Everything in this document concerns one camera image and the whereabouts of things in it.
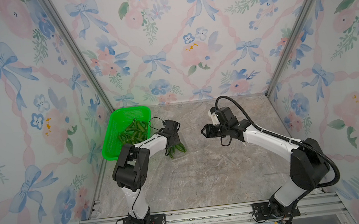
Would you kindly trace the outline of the green plastic basket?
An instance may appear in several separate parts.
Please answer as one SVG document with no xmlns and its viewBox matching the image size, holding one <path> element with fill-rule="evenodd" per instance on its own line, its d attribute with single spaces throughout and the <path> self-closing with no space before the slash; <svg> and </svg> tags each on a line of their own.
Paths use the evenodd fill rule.
<svg viewBox="0 0 359 224">
<path fill-rule="evenodd" d="M 125 144 L 136 144 L 151 136 L 149 107 L 136 106 L 116 110 L 110 116 L 102 155 L 105 160 L 116 161 Z"/>
</svg>

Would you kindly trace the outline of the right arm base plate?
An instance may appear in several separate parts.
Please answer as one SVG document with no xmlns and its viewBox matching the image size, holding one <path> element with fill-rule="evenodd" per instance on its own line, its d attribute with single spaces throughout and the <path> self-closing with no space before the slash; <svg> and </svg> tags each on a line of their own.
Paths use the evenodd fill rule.
<svg viewBox="0 0 359 224">
<path fill-rule="evenodd" d="M 271 204 L 267 202 L 259 202 L 251 204 L 252 218 L 257 222 L 263 222 L 271 219 L 298 217 L 301 212 L 297 205 L 291 204 L 288 207 L 283 207 L 279 204 Z"/>
</svg>

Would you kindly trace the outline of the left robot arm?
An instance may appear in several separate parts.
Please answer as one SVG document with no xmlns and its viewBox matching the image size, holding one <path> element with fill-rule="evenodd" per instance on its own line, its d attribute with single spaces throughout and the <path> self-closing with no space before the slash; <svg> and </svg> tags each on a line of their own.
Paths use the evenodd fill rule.
<svg viewBox="0 0 359 224">
<path fill-rule="evenodd" d="M 161 132 L 141 143 L 125 144 L 122 147 L 112 178 L 125 195 L 129 209 L 128 216 L 143 220 L 150 214 L 142 189 L 148 176 L 150 158 L 179 143 L 178 133 L 166 135 Z"/>
</svg>

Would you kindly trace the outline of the clear pepper container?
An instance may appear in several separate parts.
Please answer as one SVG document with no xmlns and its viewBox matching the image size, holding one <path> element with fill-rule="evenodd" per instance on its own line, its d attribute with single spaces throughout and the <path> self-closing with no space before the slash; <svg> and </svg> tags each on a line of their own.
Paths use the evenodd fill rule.
<svg viewBox="0 0 359 224">
<path fill-rule="evenodd" d="M 174 159 L 177 155 L 181 156 L 182 154 L 186 154 L 186 152 L 187 148 L 180 140 L 166 142 L 164 155 L 170 159 Z"/>
</svg>

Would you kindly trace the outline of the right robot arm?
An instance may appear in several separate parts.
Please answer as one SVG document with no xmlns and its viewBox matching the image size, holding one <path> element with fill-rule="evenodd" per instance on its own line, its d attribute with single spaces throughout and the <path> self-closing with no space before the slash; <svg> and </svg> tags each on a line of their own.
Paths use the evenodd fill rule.
<svg viewBox="0 0 359 224">
<path fill-rule="evenodd" d="M 282 217 L 295 207 L 299 200 L 319 187 L 321 181 L 334 167 L 322 153 L 316 141 L 299 141 L 272 131 L 258 130 L 251 123 L 242 120 L 233 126 L 206 124 L 201 133 L 206 138 L 229 137 L 263 147 L 289 162 L 290 175 L 269 199 L 269 211 L 275 217 Z"/>
</svg>

